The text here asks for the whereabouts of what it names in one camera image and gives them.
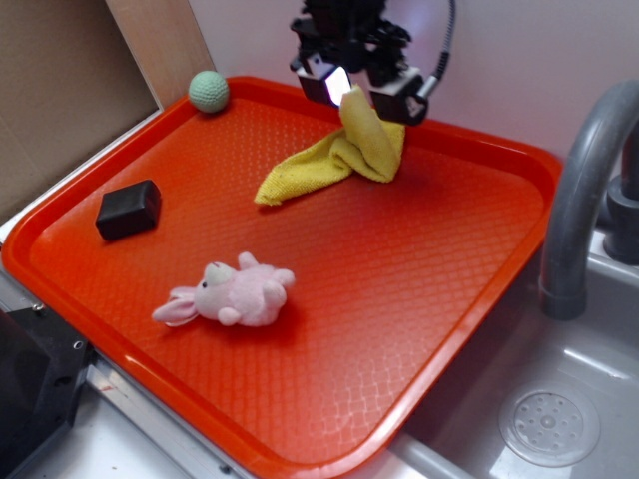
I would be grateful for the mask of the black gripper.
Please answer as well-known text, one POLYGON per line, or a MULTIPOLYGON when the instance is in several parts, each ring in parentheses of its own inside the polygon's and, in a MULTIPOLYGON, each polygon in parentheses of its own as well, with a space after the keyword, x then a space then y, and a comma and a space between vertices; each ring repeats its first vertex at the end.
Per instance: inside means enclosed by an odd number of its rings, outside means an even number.
POLYGON ((291 30, 299 39, 291 61, 306 98, 334 108, 350 91, 347 72, 365 71, 368 91, 384 121, 417 126, 428 101, 418 92, 420 71, 409 67, 404 49, 411 41, 402 27, 383 18, 384 1, 305 1, 291 30))

